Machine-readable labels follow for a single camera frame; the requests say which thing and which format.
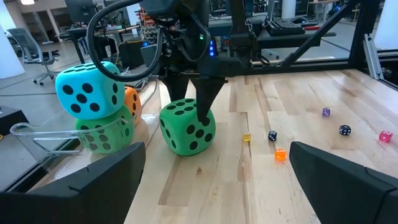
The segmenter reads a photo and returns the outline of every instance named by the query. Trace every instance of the pink die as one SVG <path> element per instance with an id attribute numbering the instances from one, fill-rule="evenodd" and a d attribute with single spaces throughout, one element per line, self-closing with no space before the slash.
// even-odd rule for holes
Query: pink die
<path id="1" fill-rule="evenodd" d="M 392 139 L 392 133 L 389 131 L 382 131 L 379 136 L 380 141 L 389 142 Z"/>

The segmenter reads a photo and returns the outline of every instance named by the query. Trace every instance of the cyan foam die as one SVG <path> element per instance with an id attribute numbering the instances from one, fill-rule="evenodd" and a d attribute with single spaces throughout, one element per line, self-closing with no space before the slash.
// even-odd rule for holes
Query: cyan foam die
<path id="1" fill-rule="evenodd" d="M 120 75 L 110 62 L 106 69 Z M 124 102 L 124 84 L 102 74 L 93 63 L 68 68 L 55 81 L 58 99 L 65 110 L 78 119 L 101 119 L 120 109 Z"/>

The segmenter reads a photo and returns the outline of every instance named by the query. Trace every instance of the keyboard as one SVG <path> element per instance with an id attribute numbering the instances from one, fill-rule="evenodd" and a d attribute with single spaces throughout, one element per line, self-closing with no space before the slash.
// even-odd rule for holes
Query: keyboard
<path id="1" fill-rule="evenodd" d="M 287 21 L 266 21 L 266 30 L 269 35 L 295 35 L 305 33 L 302 27 Z"/>

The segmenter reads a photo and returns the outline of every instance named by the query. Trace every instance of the purple die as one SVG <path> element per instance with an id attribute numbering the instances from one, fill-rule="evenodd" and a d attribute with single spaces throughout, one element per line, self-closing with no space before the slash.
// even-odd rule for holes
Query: purple die
<path id="1" fill-rule="evenodd" d="M 330 109 L 329 108 L 324 108 L 322 111 L 322 116 L 329 117 L 330 116 Z"/>

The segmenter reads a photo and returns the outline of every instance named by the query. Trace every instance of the yellow die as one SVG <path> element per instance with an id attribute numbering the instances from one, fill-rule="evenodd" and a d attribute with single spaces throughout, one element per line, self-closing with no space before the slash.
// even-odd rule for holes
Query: yellow die
<path id="1" fill-rule="evenodd" d="M 249 131 L 243 132 L 243 141 L 248 142 L 248 141 L 250 141 L 250 140 L 251 140 L 250 132 L 249 132 Z"/>

